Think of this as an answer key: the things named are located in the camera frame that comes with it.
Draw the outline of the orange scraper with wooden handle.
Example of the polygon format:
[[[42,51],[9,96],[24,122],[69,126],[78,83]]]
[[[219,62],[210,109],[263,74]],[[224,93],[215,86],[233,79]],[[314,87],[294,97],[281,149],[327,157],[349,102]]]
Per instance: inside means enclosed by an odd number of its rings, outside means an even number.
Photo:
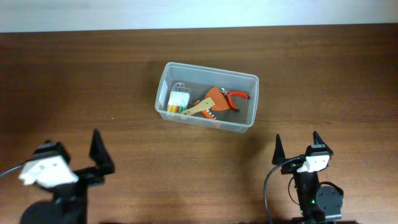
[[[219,88],[215,86],[206,94],[204,100],[199,102],[196,106],[182,111],[182,114],[194,115],[205,110],[226,111],[228,109],[230,109],[229,104],[219,91]]]

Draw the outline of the clear case of coloured bits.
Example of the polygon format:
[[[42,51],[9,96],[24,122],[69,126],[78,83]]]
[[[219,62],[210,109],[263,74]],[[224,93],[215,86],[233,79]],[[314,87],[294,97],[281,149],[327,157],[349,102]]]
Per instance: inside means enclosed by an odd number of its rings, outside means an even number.
[[[167,103],[167,112],[178,113],[187,109],[190,100],[190,91],[182,82],[175,83],[170,91]]]

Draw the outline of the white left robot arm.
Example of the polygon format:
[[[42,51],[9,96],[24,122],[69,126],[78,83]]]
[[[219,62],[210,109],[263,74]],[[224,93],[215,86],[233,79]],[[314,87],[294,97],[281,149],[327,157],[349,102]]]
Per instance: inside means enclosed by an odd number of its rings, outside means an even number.
[[[115,173],[100,131],[95,129],[89,151],[94,166],[71,170],[70,155],[61,142],[46,140],[24,163],[19,179],[51,193],[51,200],[33,203],[21,216],[21,223],[86,223],[88,189],[105,183]]]

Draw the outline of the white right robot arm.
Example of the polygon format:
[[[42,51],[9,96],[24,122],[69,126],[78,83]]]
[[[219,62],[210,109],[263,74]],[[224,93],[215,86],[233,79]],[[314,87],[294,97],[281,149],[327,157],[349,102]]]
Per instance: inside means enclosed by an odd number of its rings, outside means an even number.
[[[286,158],[279,135],[275,138],[272,164],[281,168],[281,174],[292,174],[295,183],[300,217],[292,223],[336,223],[341,218],[343,189],[331,182],[321,182],[318,173],[328,167],[334,152],[319,134],[313,132],[313,144],[304,154]]]

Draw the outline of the orange bit holder strip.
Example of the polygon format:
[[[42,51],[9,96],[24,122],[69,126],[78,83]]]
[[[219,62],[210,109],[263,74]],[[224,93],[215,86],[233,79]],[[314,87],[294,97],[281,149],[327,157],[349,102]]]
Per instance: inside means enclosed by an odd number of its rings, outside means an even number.
[[[215,115],[212,112],[210,112],[209,110],[201,111],[201,113],[207,119],[216,120]]]

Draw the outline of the red handled pliers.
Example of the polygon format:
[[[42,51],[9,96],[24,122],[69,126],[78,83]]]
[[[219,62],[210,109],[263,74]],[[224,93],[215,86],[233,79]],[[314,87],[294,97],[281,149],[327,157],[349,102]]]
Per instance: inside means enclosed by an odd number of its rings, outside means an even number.
[[[229,104],[230,108],[233,111],[237,112],[237,113],[240,111],[240,109],[234,104],[233,98],[234,97],[240,97],[240,98],[243,98],[245,100],[250,100],[251,99],[251,97],[245,92],[230,91],[230,90],[227,90],[225,88],[219,88],[219,91],[222,93],[222,95],[226,99],[226,101]]]

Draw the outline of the clear plastic storage box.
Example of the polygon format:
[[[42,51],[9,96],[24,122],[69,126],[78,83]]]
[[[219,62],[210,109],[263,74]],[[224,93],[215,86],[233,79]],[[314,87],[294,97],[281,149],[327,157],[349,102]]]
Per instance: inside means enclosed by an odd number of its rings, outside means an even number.
[[[255,75],[170,62],[155,109],[166,120],[245,133],[254,124],[258,98]]]

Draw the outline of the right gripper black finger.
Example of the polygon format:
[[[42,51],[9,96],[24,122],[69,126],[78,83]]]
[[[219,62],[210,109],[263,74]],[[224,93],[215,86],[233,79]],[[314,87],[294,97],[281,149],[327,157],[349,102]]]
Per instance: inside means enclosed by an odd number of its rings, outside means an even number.
[[[323,141],[323,139],[320,137],[317,131],[313,132],[313,142],[314,145],[326,145],[326,143]]]
[[[273,165],[280,165],[286,161],[284,148],[282,145],[282,141],[280,135],[277,134],[275,137],[275,149],[274,154],[272,157],[272,164]]]

